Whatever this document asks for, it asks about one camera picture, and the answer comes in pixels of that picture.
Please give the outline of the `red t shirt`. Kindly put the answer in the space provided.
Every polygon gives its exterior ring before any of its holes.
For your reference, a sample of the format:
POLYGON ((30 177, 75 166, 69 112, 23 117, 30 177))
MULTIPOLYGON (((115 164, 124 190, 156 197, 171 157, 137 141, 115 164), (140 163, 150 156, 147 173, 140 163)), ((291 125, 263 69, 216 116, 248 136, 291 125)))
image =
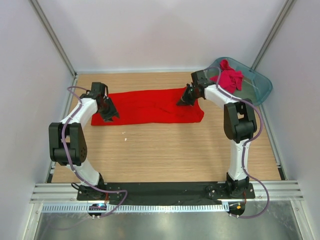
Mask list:
POLYGON ((185 88, 139 90, 109 94, 118 113, 111 122, 100 114, 91 118, 92 126, 123 126, 139 124, 189 124, 202 121, 205 113, 196 101, 194 105, 178 106, 185 88))

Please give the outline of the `aluminium corner post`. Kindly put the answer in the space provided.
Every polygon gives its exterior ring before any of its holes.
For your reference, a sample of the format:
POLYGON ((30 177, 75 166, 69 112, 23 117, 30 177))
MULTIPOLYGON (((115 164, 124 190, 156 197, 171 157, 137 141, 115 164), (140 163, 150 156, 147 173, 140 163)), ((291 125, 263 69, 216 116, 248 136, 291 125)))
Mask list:
POLYGON ((69 60, 63 46, 61 45, 52 25, 50 24, 45 12, 43 11, 40 3, 38 0, 29 0, 28 1, 32 6, 35 14, 39 18, 41 24, 43 25, 45 31, 47 32, 49 38, 51 39, 55 49, 57 50, 58 54, 60 55, 62 61, 64 62, 65 66, 67 67, 68 71, 72 75, 73 78, 77 77, 77 72, 75 71, 71 61, 69 60))
POLYGON ((264 40, 256 58, 254 59, 251 69, 256 70, 258 66, 260 65, 261 61, 263 60, 265 54, 267 53, 267 50, 270 48, 272 42, 276 38, 277 34, 279 33, 282 25, 284 24, 286 18, 290 14, 292 8, 294 7, 296 0, 286 0, 277 15, 270 31, 267 34, 266 39, 264 40))

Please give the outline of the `right aluminium corner post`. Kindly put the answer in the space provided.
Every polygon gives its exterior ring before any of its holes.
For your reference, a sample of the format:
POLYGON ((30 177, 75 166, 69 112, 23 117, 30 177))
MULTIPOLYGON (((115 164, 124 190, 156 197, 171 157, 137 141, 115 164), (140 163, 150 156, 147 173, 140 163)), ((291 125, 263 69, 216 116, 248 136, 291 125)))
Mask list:
POLYGON ((265 54, 267 53, 267 50, 270 48, 272 42, 276 38, 277 34, 279 33, 282 25, 284 24, 286 18, 290 14, 292 8, 294 7, 296 0, 286 0, 277 15, 270 31, 267 34, 266 39, 264 40, 256 58, 254 59, 251 69, 256 70, 258 66, 260 65, 261 61, 263 60, 265 54))

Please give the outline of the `teal plastic bin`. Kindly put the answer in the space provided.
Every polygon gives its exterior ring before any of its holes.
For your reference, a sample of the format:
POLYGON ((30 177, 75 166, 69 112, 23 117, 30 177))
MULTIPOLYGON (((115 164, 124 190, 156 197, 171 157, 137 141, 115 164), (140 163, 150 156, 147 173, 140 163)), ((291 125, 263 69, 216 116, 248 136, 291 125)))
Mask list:
POLYGON ((233 93, 237 98, 251 99, 255 106, 261 105, 270 95, 273 85, 272 82, 264 75, 249 68, 241 62, 230 58, 220 57, 217 58, 204 72, 208 79, 212 82, 218 80, 218 75, 221 73, 220 62, 222 60, 228 60, 231 68, 236 71, 241 71, 243 74, 242 91, 236 90, 233 93))

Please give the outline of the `aluminium front rail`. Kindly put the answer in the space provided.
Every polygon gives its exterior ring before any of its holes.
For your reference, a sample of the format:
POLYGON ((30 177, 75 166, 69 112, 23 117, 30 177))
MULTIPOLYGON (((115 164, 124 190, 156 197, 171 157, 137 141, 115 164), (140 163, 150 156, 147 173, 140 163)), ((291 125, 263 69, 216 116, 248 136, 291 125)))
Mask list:
MULTIPOLYGON (((271 201, 302 201, 303 193, 296 180, 267 180, 262 182, 271 201)), ((77 191, 69 183, 37 183, 30 203, 74 202, 77 191)))

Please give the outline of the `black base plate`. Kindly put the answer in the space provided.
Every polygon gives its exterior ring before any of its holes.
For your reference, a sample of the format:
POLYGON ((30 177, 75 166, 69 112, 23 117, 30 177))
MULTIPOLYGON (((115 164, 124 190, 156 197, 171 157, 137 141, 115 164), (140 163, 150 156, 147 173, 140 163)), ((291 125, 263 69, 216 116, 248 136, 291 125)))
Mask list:
POLYGON ((109 182, 102 193, 88 186, 71 183, 78 201, 105 201, 117 205, 124 198, 128 206, 204 206, 217 205, 221 200, 254 199, 250 183, 247 189, 230 192, 225 182, 109 182))

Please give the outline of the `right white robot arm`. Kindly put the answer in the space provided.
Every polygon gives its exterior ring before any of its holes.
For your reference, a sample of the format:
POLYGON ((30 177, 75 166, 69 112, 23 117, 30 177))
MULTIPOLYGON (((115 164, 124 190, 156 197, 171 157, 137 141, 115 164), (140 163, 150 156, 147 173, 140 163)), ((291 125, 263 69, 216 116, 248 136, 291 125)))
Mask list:
POLYGON ((255 110, 249 99, 235 97, 207 78, 204 70, 191 73, 192 83, 177 102, 178 106, 193 106, 197 99, 209 100, 223 109, 223 130, 230 140, 230 165, 226 174, 225 192, 237 198, 249 188, 248 155, 250 141, 257 131, 255 110))

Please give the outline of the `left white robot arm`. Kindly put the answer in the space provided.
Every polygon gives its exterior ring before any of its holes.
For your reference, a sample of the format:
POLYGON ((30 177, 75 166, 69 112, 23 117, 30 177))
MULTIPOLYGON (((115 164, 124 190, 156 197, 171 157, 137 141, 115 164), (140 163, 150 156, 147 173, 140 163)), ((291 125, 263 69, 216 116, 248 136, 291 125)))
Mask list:
POLYGON ((48 127, 49 154, 53 162, 70 169, 80 180, 81 187, 95 200, 101 200, 106 193, 102 175, 88 160, 88 148, 83 128, 94 114, 102 120, 112 123, 119 113, 109 97, 108 86, 102 82, 93 82, 91 89, 77 95, 70 86, 67 90, 77 99, 74 109, 61 121, 52 122, 48 127))

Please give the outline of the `left aluminium corner post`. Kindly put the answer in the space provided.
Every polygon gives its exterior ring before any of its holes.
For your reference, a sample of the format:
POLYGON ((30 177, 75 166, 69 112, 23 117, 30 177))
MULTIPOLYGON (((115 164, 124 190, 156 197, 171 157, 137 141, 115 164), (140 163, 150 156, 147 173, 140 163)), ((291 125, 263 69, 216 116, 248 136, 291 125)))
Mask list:
POLYGON ((69 60, 63 46, 61 45, 52 25, 50 24, 45 12, 43 11, 40 3, 38 0, 29 0, 28 1, 32 6, 35 14, 39 18, 41 24, 43 25, 45 31, 47 32, 49 38, 51 39, 55 49, 57 50, 58 54, 60 55, 62 61, 64 62, 65 66, 67 67, 68 71, 72 75, 73 78, 77 77, 77 72, 75 71, 71 61, 69 60))

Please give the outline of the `magenta t shirt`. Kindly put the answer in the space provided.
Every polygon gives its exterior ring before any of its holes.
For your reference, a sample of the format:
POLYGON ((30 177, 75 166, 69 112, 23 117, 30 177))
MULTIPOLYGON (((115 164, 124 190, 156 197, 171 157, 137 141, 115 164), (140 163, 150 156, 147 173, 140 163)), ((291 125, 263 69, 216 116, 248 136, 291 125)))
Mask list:
POLYGON ((244 75, 242 72, 236 71, 234 68, 230 67, 228 60, 223 59, 219 68, 221 70, 218 85, 225 89, 227 92, 234 94, 236 90, 242 91, 242 84, 244 75))

